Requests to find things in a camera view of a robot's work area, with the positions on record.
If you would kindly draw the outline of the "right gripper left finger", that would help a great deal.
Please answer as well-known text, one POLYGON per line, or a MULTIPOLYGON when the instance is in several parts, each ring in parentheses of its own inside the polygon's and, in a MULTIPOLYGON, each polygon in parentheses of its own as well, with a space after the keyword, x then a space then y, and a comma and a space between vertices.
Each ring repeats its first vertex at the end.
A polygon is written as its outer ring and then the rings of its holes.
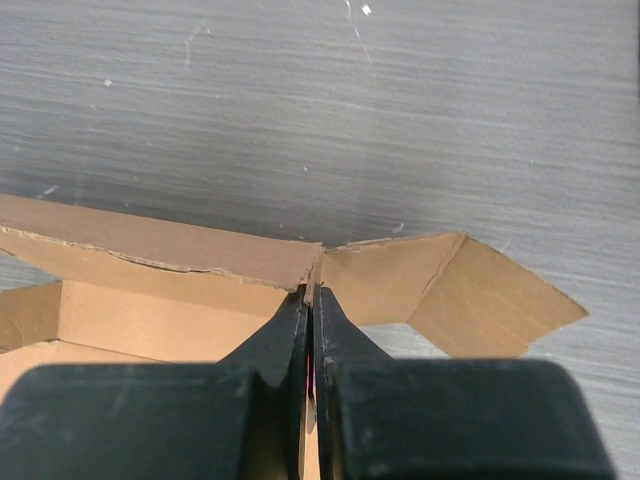
POLYGON ((308 309, 302 292, 216 363, 53 364, 1 405, 5 479, 298 479, 308 309))

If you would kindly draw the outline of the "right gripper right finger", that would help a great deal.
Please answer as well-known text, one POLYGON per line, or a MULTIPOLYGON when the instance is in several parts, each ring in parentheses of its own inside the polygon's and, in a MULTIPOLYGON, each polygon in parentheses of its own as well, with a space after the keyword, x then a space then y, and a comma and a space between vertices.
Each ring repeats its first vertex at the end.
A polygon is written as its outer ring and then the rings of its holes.
POLYGON ((612 479, 582 391, 546 360, 395 359, 319 287, 312 310, 324 479, 612 479))

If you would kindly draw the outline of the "brown cardboard box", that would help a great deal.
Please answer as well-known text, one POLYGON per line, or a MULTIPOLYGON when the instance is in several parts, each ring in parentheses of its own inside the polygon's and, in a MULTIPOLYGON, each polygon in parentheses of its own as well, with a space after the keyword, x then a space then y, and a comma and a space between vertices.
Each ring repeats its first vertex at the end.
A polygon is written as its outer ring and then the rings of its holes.
POLYGON ((42 363, 217 361, 318 286, 357 328, 405 324, 457 358, 520 357, 587 316, 458 232, 329 249, 3 195, 1 254, 39 275, 1 292, 3 387, 42 363))

